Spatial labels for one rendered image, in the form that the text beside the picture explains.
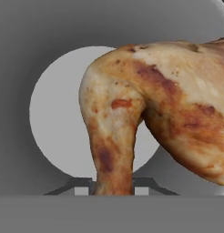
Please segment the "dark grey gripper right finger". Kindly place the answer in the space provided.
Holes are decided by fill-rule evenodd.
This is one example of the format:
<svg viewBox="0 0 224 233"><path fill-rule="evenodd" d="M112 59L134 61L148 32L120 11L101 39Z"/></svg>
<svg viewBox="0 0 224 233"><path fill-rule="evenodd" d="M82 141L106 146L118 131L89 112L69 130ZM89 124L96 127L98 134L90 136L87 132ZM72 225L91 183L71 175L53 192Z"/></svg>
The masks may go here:
<svg viewBox="0 0 224 233"><path fill-rule="evenodd" d="M153 177L133 177L132 178L132 189L135 189L136 187L148 187L149 189L155 190L158 193L167 195L167 196L177 195L177 193L159 186Z"/></svg>

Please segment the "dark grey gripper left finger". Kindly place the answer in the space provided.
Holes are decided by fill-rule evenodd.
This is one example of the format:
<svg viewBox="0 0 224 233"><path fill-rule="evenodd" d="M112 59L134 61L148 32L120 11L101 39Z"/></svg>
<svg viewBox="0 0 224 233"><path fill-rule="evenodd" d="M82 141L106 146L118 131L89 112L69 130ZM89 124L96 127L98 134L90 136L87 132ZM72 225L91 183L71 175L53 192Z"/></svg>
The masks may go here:
<svg viewBox="0 0 224 233"><path fill-rule="evenodd" d="M92 195L94 192L95 182L91 177L72 177L62 187L46 193L46 196L56 196L66 193L68 190L76 187L86 187L87 194Z"/></svg>

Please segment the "brown roast chicken piece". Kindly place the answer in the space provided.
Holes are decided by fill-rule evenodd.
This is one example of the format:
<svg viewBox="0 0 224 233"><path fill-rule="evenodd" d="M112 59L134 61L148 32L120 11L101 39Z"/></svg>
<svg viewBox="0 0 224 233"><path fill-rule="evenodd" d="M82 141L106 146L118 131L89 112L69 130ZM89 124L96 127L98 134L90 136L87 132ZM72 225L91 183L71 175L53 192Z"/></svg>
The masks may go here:
<svg viewBox="0 0 224 233"><path fill-rule="evenodd" d="M139 124L183 167L224 186L224 37L121 46L79 88L97 195L132 192Z"/></svg>

